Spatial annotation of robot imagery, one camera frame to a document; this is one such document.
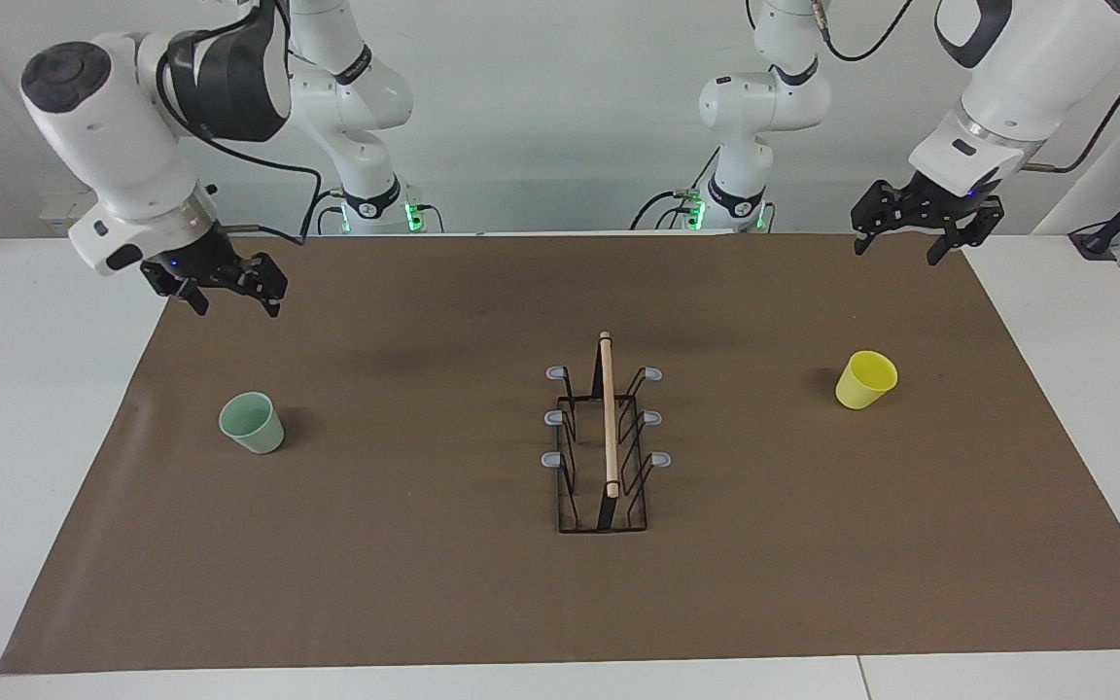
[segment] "table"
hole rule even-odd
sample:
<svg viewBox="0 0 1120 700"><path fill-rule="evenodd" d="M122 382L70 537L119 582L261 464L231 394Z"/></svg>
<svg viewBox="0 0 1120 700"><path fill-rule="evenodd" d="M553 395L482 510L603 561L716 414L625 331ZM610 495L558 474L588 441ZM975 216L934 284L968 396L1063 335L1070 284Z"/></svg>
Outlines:
<svg viewBox="0 0 1120 700"><path fill-rule="evenodd" d="M965 254L1120 519L1120 270L1043 236ZM0 652L161 307L137 276L99 278L63 240L0 240ZM0 697L610 697L605 689L1094 699L1120 696L1120 652L0 678Z"/></svg>

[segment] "gray wall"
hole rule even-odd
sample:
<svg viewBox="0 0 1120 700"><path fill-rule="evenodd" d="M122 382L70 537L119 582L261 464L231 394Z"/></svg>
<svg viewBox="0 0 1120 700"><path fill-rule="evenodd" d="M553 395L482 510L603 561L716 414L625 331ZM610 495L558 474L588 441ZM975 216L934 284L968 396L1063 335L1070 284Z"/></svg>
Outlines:
<svg viewBox="0 0 1120 700"><path fill-rule="evenodd" d="M846 52L870 45L897 4L837 3L837 43ZM968 83L934 39L934 4L912 9L870 62L823 59L836 94L831 115L819 129L772 139L778 231L846 231L850 205L871 180L899 185L911 176L907 155ZM360 0L355 9L374 52L417 94L413 121L383 134L396 169L454 230L626 226L654 192L688 186L715 147L697 114L703 83L764 68L735 0ZM112 28L178 31L232 15L214 1L0 0L0 235L48 233L35 221L39 190L78 187L15 96L31 54ZM1119 88L1117 65L1040 157L1076 153ZM1120 119L1110 134L1119 131ZM190 141L184 150L222 188L224 221L295 226L306 179ZM335 183L323 153L291 131L246 148L320 166ZM1077 177L1023 174L1007 183L1001 231L1035 230Z"/></svg>

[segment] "black joint cap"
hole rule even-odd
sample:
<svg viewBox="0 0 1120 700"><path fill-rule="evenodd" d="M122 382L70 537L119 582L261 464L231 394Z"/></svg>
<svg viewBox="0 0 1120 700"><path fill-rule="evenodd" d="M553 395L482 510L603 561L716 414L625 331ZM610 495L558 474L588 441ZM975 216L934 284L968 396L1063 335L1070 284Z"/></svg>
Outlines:
<svg viewBox="0 0 1120 700"><path fill-rule="evenodd" d="M32 57L19 88L43 112L66 114L81 106L111 77L111 55L87 40L56 44Z"/></svg>

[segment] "green light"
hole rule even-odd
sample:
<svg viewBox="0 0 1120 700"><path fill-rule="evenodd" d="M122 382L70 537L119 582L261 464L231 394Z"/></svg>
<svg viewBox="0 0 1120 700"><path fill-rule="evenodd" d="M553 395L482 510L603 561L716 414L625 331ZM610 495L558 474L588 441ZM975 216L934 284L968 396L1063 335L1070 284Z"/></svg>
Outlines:
<svg viewBox="0 0 1120 700"><path fill-rule="evenodd" d="M426 222L422 220L422 212L413 203L404 203L404 216L409 217L409 230L411 232L422 231Z"/></svg>
<svg viewBox="0 0 1120 700"><path fill-rule="evenodd" d="M698 231L703 227L703 217L707 216L707 203L702 199L697 199L693 202L694 209L690 212L689 218L685 218L685 227L690 231Z"/></svg>

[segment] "yellow cup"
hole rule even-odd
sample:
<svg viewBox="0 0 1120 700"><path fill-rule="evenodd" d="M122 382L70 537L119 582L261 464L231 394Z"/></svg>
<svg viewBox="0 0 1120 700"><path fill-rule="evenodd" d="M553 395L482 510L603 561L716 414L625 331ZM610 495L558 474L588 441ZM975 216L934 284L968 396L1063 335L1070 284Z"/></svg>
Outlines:
<svg viewBox="0 0 1120 700"><path fill-rule="evenodd" d="M897 367L893 360L870 349L850 357L837 382L837 401L847 409L861 411L897 386Z"/></svg>

